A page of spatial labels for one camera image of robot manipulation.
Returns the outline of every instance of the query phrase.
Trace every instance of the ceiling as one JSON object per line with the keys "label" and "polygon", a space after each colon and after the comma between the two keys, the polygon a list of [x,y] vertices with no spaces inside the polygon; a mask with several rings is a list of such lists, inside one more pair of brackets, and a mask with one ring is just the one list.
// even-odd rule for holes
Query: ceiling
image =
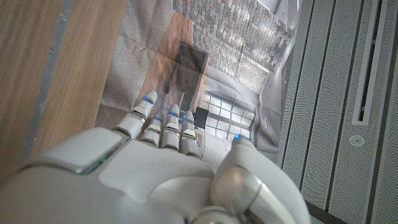
{"label": "ceiling", "polygon": [[276,15],[257,0],[174,0],[173,7],[193,21],[193,43],[209,53],[209,65],[256,93],[293,36],[280,20],[287,0]]}
{"label": "ceiling", "polygon": [[259,0],[266,8],[268,8],[272,13],[275,14],[277,11],[280,0]]}

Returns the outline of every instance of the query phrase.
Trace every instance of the perforated wall panel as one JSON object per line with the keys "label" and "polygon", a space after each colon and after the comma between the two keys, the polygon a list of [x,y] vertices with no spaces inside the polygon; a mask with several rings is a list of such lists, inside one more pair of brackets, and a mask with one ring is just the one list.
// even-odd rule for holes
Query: perforated wall panel
{"label": "perforated wall panel", "polygon": [[[347,99],[340,148],[338,151],[329,204],[329,213],[347,223],[364,223],[366,221],[384,97],[386,94],[387,77],[391,62],[393,31],[396,25],[396,16],[394,17],[395,4],[394,1],[388,1],[386,13],[381,13],[381,15],[386,15],[386,19],[382,33],[381,50],[377,66],[377,77],[374,83],[374,95],[371,104],[369,125],[352,125],[351,121],[353,118],[353,108],[358,87],[364,40],[368,28],[370,7],[371,1],[365,1],[363,10],[364,16],[358,34],[356,57],[351,74],[349,97]],[[353,135],[362,136],[365,139],[364,145],[360,147],[352,146],[348,140]]]}
{"label": "perforated wall panel", "polygon": [[300,187],[304,169],[333,5],[333,0],[316,0],[313,6],[283,165],[283,171],[297,187]]}
{"label": "perforated wall panel", "polygon": [[284,117],[280,129],[279,151],[277,165],[282,167],[285,156],[286,142],[289,133],[290,120],[293,113],[294,101],[297,92],[297,83],[300,78],[300,71],[303,62],[305,44],[307,42],[308,28],[312,15],[313,0],[303,0],[301,6],[300,20],[298,22],[296,43],[293,51],[292,68],[290,69],[289,84],[285,100]]}
{"label": "perforated wall panel", "polygon": [[398,223],[398,55],[387,114],[371,223]]}
{"label": "perforated wall panel", "polygon": [[336,0],[302,184],[304,199],[326,209],[361,1]]}

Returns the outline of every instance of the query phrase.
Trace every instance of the robot finger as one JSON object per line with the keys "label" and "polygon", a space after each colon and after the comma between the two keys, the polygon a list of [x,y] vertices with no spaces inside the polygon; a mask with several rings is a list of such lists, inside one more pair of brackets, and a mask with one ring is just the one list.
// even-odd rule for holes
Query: robot finger
{"label": "robot finger", "polygon": [[167,113],[165,126],[163,129],[162,142],[160,148],[162,149],[173,149],[177,152],[180,151],[178,139],[180,136],[178,130],[178,112],[179,108],[177,105],[171,105],[169,112]]}
{"label": "robot finger", "polygon": [[137,138],[156,100],[157,93],[154,90],[149,91],[114,130],[124,133],[129,138]]}
{"label": "robot finger", "polygon": [[162,131],[163,118],[164,115],[161,111],[156,112],[149,126],[144,131],[144,134],[142,134],[142,137],[140,139],[141,142],[153,147],[159,147],[159,139]]}
{"label": "robot finger", "polygon": [[200,158],[198,143],[195,136],[195,126],[193,125],[193,115],[191,111],[184,113],[181,128],[180,152],[187,156]]}

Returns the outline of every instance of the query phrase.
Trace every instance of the wooden surface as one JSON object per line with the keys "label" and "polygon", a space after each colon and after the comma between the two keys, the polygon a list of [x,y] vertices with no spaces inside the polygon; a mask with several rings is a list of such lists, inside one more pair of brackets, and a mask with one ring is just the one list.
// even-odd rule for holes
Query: wooden surface
{"label": "wooden surface", "polygon": [[[150,90],[157,92],[158,100],[150,116],[153,116],[156,111],[162,111],[164,103],[166,105],[178,104],[181,98],[181,79],[174,73],[181,40],[187,43],[192,42],[192,21],[175,12],[160,41],[137,97],[141,99]],[[166,96],[164,87],[167,82],[170,83],[170,92]]]}
{"label": "wooden surface", "polygon": [[0,180],[19,165],[61,4],[0,0]]}
{"label": "wooden surface", "polygon": [[94,126],[126,4],[73,1],[33,154]]}

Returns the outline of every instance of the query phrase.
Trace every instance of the gray carpet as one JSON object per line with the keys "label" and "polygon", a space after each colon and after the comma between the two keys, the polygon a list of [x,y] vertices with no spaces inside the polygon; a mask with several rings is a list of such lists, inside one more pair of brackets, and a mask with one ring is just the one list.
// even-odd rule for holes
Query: gray carpet
{"label": "gray carpet", "polygon": [[172,0],[128,0],[95,126],[112,128],[132,109],[174,12]]}

